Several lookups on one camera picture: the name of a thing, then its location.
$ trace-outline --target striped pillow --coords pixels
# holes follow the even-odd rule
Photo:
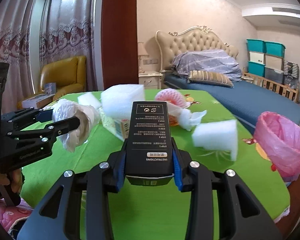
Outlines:
[[[231,80],[223,74],[217,72],[208,72],[204,70],[191,70],[188,74],[188,83],[200,82],[217,86],[225,86],[233,88]]]

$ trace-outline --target curtain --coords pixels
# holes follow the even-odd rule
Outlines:
[[[29,61],[30,19],[35,0],[3,0],[0,3],[0,62],[10,64],[2,113],[16,111],[17,102],[31,95]]]
[[[40,67],[84,55],[88,91],[97,90],[94,3],[95,0],[46,0],[40,30]]]

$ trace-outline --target beige storage bin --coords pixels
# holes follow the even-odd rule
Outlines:
[[[265,59],[266,59],[266,62],[265,62],[266,67],[276,69],[276,70],[283,70],[283,58],[282,57],[266,54]]]
[[[250,51],[250,61],[264,64],[265,54],[262,52]]]

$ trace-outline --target gray blanket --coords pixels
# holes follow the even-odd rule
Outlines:
[[[206,70],[225,74],[232,81],[241,81],[239,64],[223,49],[207,49],[181,53],[173,59],[172,69],[179,76],[187,76],[191,70]]]

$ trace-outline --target pink plastic bag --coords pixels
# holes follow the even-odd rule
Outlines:
[[[285,182],[300,174],[300,127],[277,113],[262,113],[253,136]]]

